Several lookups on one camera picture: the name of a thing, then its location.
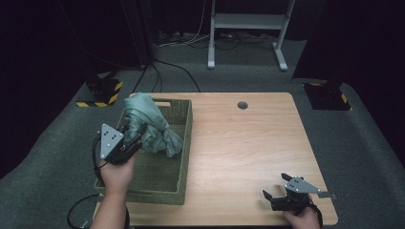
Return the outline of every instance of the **green basket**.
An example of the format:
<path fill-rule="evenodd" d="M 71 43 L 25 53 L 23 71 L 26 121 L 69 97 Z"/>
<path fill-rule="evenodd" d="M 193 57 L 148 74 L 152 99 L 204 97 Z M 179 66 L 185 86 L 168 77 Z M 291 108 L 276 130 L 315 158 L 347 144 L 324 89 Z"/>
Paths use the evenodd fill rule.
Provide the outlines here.
<path fill-rule="evenodd" d="M 183 205 L 188 171 L 188 158 L 190 154 L 191 129 L 193 113 L 191 100 L 153 99 L 169 128 L 183 140 L 181 152 L 172 157 L 166 153 L 137 152 L 134 179 L 131 182 L 126 200 L 129 202 L 145 202 L 158 204 Z M 121 116 L 118 127 L 124 122 Z M 105 187 L 96 180 L 95 188 L 105 193 Z"/>

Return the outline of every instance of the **carpeted floor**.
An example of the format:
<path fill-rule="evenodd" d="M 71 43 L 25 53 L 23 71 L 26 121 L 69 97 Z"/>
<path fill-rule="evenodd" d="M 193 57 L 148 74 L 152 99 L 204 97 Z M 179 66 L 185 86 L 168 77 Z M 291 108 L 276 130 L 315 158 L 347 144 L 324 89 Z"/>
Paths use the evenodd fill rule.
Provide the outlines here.
<path fill-rule="evenodd" d="M 156 58 L 187 69 L 205 93 L 292 94 L 324 180 L 337 196 L 333 204 L 339 222 L 326 228 L 403 228 L 404 169 L 354 89 L 346 84 L 341 87 L 352 105 L 350 111 L 314 111 L 302 83 L 315 80 L 291 80 L 305 43 L 285 41 L 286 73 L 280 72 L 269 42 L 217 50 L 215 70 L 206 68 L 207 49 L 159 48 Z M 225 49 L 235 44 L 217 45 Z M 161 76 L 155 93 L 197 91 L 183 70 L 159 62 L 154 66 Z M 122 99 L 134 90 L 140 76 L 141 72 L 130 70 L 117 73 L 123 87 L 114 106 L 79 108 L 72 98 L 26 159 L 0 180 L 0 228 L 69 228 L 69 209 L 96 192 L 90 154 L 96 131 L 103 122 L 117 123 Z M 157 74 L 149 67 L 136 92 L 150 93 L 156 82 Z M 91 221 L 95 206 L 95 199 L 80 204 L 72 215 L 76 225 Z"/>

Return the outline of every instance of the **dark background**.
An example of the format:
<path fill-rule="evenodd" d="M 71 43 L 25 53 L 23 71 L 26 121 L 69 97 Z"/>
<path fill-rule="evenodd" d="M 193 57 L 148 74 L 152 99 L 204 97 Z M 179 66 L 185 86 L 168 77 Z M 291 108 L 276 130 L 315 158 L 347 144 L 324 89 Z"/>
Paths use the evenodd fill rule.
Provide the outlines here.
<path fill-rule="evenodd" d="M 131 4 L 138 1 L 124 2 L 133 7 Z M 1 84 L 5 95 L 1 177 L 24 159 L 89 73 L 122 69 L 89 53 L 125 68 L 140 69 L 150 61 L 150 56 L 140 54 L 146 51 L 138 49 L 147 44 L 135 42 L 136 32 L 129 30 L 119 1 L 61 3 L 74 30 L 58 1 L 0 3 L 1 69 L 5 79 Z M 150 5 L 155 29 L 197 32 L 203 0 L 155 0 Z M 217 3 L 217 11 L 227 12 L 283 13 L 286 7 L 285 0 Z M 203 34 L 209 31 L 210 9 L 210 1 L 206 1 Z M 298 0 L 286 35 L 290 40 L 308 40 L 294 77 L 329 79 L 336 62 L 350 66 L 345 83 L 359 94 L 402 164 L 404 11 L 404 3 L 399 0 Z M 277 35 L 276 31 L 266 32 Z"/>

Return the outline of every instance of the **crumpled towel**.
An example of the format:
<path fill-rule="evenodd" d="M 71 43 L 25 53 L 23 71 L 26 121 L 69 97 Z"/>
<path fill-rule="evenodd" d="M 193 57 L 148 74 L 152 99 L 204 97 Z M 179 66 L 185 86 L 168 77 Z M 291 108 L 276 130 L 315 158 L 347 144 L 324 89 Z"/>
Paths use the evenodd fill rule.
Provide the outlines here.
<path fill-rule="evenodd" d="M 168 157 L 178 154 L 182 149 L 182 139 L 169 129 L 158 106 L 149 94 L 136 93 L 124 99 L 124 115 L 128 120 L 128 130 L 124 141 L 134 138 L 143 124 L 146 132 L 141 137 L 142 149 L 148 153 L 165 150 Z"/>

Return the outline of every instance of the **human hand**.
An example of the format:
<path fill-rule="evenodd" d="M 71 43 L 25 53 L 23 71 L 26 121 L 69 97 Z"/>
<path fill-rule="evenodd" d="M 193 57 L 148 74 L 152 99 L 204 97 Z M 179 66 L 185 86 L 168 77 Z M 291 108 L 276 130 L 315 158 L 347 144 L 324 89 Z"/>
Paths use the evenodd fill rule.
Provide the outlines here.
<path fill-rule="evenodd" d="M 121 194 L 126 195 L 128 187 L 134 177 L 134 165 L 136 154 L 122 165 L 113 165 L 107 163 L 100 169 L 102 179 L 105 185 L 105 194 Z M 106 161 L 101 160 L 99 166 L 105 164 Z"/>
<path fill-rule="evenodd" d="M 307 207 L 298 216 L 295 216 L 292 212 L 283 212 L 284 218 L 291 224 L 294 229 L 319 229 L 319 221 L 316 212 Z"/>

